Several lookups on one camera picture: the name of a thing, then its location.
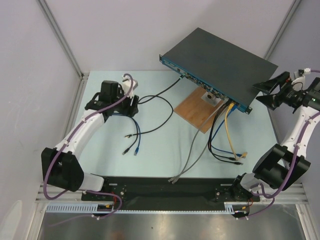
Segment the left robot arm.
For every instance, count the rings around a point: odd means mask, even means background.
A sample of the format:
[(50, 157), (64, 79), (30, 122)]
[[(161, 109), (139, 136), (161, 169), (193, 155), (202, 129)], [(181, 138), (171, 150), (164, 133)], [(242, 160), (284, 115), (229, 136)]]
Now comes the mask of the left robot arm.
[(55, 147), (46, 147), (41, 153), (43, 186), (58, 187), (64, 191), (92, 191), (99, 200), (110, 195), (110, 187), (102, 176), (86, 173), (79, 158), (96, 131), (114, 113), (133, 117), (138, 113), (139, 97), (134, 94), (138, 82), (128, 73), (122, 82), (104, 80), (100, 91), (85, 105), (83, 115), (73, 129)]

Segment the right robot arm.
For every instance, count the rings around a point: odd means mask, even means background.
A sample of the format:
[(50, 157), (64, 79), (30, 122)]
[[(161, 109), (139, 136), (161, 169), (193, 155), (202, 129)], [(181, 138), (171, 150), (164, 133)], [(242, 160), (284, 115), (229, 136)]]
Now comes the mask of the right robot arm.
[(291, 77), (285, 71), (253, 87), (263, 93), (256, 99), (271, 110), (286, 104), (293, 108), (295, 124), (281, 144), (272, 146), (256, 163), (251, 173), (237, 176), (229, 192), (236, 201), (253, 196), (274, 199), (298, 180), (310, 167), (306, 159), (311, 135), (320, 122), (320, 79), (304, 88), (311, 68), (299, 69)]

